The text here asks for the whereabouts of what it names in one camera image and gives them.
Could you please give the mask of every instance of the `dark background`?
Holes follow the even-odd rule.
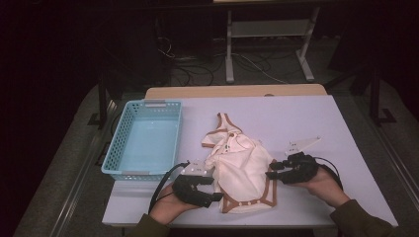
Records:
[[[417,9],[409,1],[391,6],[378,2],[322,8],[314,39],[341,36],[330,67],[345,72],[372,62],[419,118]],[[123,90],[145,90],[167,81],[169,65],[156,50],[155,15],[94,11],[115,3],[129,4],[107,0],[0,3],[0,222],[4,236],[13,235],[78,106],[100,76],[105,75],[114,98]],[[278,11],[271,12],[278,16]],[[188,45],[183,49],[209,55],[210,38],[225,33],[225,12],[206,13],[199,21],[196,14],[163,15],[160,34],[172,38],[174,46]],[[249,15],[243,10],[237,16]],[[181,30],[184,27],[199,34],[188,35]]]

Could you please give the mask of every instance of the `beige garment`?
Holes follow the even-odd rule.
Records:
[[[227,114],[218,114],[215,131],[207,133],[203,147],[212,148],[206,169],[214,168],[216,192],[224,193],[219,203],[223,213],[244,213],[267,209],[277,204],[277,181],[265,172],[276,162],[262,144],[242,133]]]

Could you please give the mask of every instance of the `gray floor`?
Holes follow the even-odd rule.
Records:
[[[339,72],[327,69],[337,43],[338,39],[312,41],[307,53],[307,62],[313,71],[315,83],[324,84],[340,75]],[[290,84],[306,83],[294,56],[294,51],[300,45],[300,39],[238,41],[233,50],[237,53],[234,55],[235,84],[281,84],[277,80]],[[198,86],[209,83],[225,85],[224,56],[218,55],[216,51],[214,54],[217,56],[213,58],[212,63],[186,58],[177,60],[176,64],[184,70],[173,70],[171,86]],[[258,62],[258,67],[266,70],[266,73],[275,79],[255,70],[248,59]],[[350,78],[328,92],[334,96],[367,165],[399,223],[399,236],[414,236],[415,233],[419,233],[418,206],[412,201],[417,197],[406,189],[409,186],[412,188],[414,184],[406,183],[404,180],[409,177],[406,178],[406,173],[404,176],[400,175],[398,170],[404,165],[410,172],[411,179],[418,182],[418,121],[405,109],[397,93],[382,83],[380,105],[392,112],[397,123],[375,126],[368,116],[369,91],[367,90],[363,96],[352,96],[349,92],[352,80],[353,78]],[[103,147],[111,141],[111,131],[115,129],[112,121],[124,102],[141,97],[140,94],[126,94],[121,101],[110,104],[109,120],[104,129],[98,130],[96,125],[87,125],[91,115],[98,112],[97,88],[92,88],[80,105],[74,122],[57,150],[15,236],[122,236],[120,228],[102,223],[107,198],[114,181],[101,173],[97,163],[100,164],[98,159]],[[324,237],[336,236],[336,231],[321,230],[315,234]]]

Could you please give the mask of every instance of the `sleeve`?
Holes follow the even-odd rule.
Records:
[[[369,215],[354,199],[336,208],[330,217],[346,237],[395,236],[391,224]]]
[[[143,214],[138,224],[126,237],[166,237],[169,227],[160,224],[147,214]]]

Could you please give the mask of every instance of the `cable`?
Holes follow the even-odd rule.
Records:
[[[326,161],[327,163],[329,163],[330,165],[332,165],[333,166],[333,168],[335,169],[335,171],[336,171],[336,175],[338,176],[338,178],[340,179],[340,175],[339,175],[339,171],[338,171],[338,169],[336,168],[336,166],[335,165],[333,165],[333,163],[332,162],[330,162],[330,161],[328,161],[328,160],[326,160],[326,159],[324,159],[324,158],[320,158],[320,157],[313,157],[314,159],[316,159],[316,160],[323,160],[323,161]]]
[[[134,71],[127,65],[125,65],[119,58],[117,58],[110,50],[108,50],[107,47],[105,47],[105,44],[100,41],[99,39],[97,39],[96,37],[94,37],[95,41],[99,44],[99,46],[111,57],[114,59],[115,62],[117,62],[120,66],[122,66],[123,68],[125,68],[127,71],[129,71],[132,74],[135,74]]]
[[[150,207],[148,208],[148,214],[151,212],[151,209],[154,207],[154,205],[160,200],[160,198],[157,198],[160,194],[161,190],[163,189],[164,184],[169,179],[170,175],[179,167],[186,168],[189,164],[191,164],[189,161],[187,163],[180,163],[172,167],[166,174],[164,175],[163,179],[161,179],[160,183],[157,186],[157,189],[155,190],[153,197],[150,201]]]
[[[279,56],[279,57],[269,57],[269,59],[271,59],[271,60],[279,60],[279,59],[284,59],[284,58],[291,57],[291,56],[294,56],[294,55],[295,55],[295,53],[290,53],[290,54],[286,54],[284,56]]]
[[[216,54],[213,57],[217,58],[220,56],[225,55],[225,53],[220,53],[220,54]],[[197,63],[188,63],[188,61],[197,61]],[[209,75],[210,80],[209,82],[206,84],[206,86],[210,86],[212,85],[215,77],[213,75],[213,73],[217,70],[219,70],[219,68],[221,67],[221,65],[223,64],[223,60],[220,60],[219,63],[216,65],[216,67],[214,69],[210,69],[207,66],[205,66],[206,64],[212,63],[212,60],[210,61],[199,61],[198,58],[193,58],[193,57],[189,57],[188,59],[183,58],[182,61],[180,62],[176,62],[172,68],[173,69],[177,69],[177,70],[181,70],[183,72],[185,72],[188,75],[188,81],[186,83],[182,83],[178,78],[176,78],[178,80],[178,82],[181,84],[181,86],[188,86],[188,85],[193,85],[193,86],[202,86],[201,84],[198,84],[195,82],[195,78],[193,75]],[[197,70],[194,69],[198,69],[198,70],[204,70],[205,72],[198,72]]]
[[[241,66],[244,70],[250,71],[250,72],[260,72],[260,71],[267,72],[268,70],[271,69],[271,64],[269,64],[269,63],[268,63],[268,68],[265,68],[261,63],[255,62],[255,61],[252,61],[252,60],[250,60],[250,61],[253,62],[253,64],[249,64],[248,63],[249,60],[250,60],[249,58],[245,59],[244,57],[243,58],[239,57],[235,60],[235,63],[237,63],[239,66]]]
[[[175,54],[170,52],[170,50],[172,50],[172,43],[170,42],[170,40],[167,39],[167,38],[159,38],[159,40],[166,40],[169,43],[169,48],[166,51],[163,51],[160,48],[158,48],[157,50],[159,50],[161,53],[163,53],[164,55],[166,55],[169,58],[175,58]]]
[[[259,63],[259,62],[263,62],[263,61],[268,62],[268,59],[270,59],[275,54],[275,52],[274,51],[270,52],[270,54],[268,56],[262,56],[262,53],[252,53],[252,54],[261,58],[261,60],[259,60],[259,61],[254,61],[254,62]]]
[[[243,57],[244,59],[248,60],[248,61],[249,61],[250,63],[252,63],[252,64],[253,64],[256,68],[258,68],[260,72],[262,72],[263,74],[265,74],[267,77],[269,77],[269,78],[271,78],[271,79],[273,79],[273,80],[275,80],[275,81],[278,81],[278,82],[284,83],[284,84],[289,84],[289,83],[288,83],[288,82],[286,82],[286,81],[283,81],[283,80],[277,79],[277,78],[275,78],[275,77],[273,77],[273,76],[269,75],[269,74],[268,74],[268,73],[266,73],[263,69],[261,69],[260,67],[258,67],[255,63],[253,63],[253,61],[252,61],[252,60],[250,60],[249,58],[247,58],[247,57],[245,57],[245,56],[243,56],[243,55],[241,55],[241,54],[237,54],[237,53],[231,53],[231,55],[240,56],[240,57]]]
[[[173,194],[174,194],[174,193],[172,192],[172,193],[167,194],[167,195],[165,195],[165,196],[159,197],[159,198],[157,199],[157,201],[156,201],[156,202],[158,202],[158,201],[160,201],[160,200],[162,200],[162,199],[164,199],[164,198],[166,198],[166,197],[168,197],[168,196],[171,196],[171,195],[173,195]]]

